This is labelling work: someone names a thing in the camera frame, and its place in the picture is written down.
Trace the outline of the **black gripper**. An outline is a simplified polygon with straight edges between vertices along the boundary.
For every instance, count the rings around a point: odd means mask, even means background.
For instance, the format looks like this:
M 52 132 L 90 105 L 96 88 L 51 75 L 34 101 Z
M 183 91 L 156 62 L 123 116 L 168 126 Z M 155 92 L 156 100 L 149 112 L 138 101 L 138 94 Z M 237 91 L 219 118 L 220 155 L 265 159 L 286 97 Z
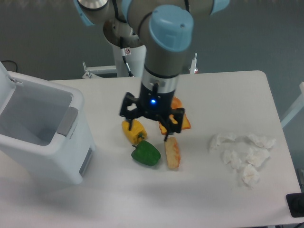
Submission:
M 139 98 L 136 98 L 130 92 L 125 94 L 119 115 L 124 117 L 129 124 L 128 130 L 132 129 L 133 120 L 140 117 L 159 122 L 161 120 L 165 121 L 163 126 L 167 130 L 164 137 L 166 142 L 169 134 L 181 133 L 185 114 L 184 108 L 171 108 L 174 93 L 175 90 L 169 93 L 153 94 L 152 90 L 141 83 Z

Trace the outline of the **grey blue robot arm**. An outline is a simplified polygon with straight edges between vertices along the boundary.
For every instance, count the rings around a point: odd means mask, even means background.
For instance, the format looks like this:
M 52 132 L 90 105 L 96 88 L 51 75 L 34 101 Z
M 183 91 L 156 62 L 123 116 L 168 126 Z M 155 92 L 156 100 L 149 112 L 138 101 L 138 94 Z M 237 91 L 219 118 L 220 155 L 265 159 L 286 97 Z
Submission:
M 116 20 L 139 38 L 146 56 L 139 97 L 126 93 L 120 116 L 128 123 L 145 117 L 160 122 L 167 134 L 180 133 L 184 108 L 171 102 L 192 41 L 194 16 L 225 9 L 227 0 L 76 0 L 92 24 Z

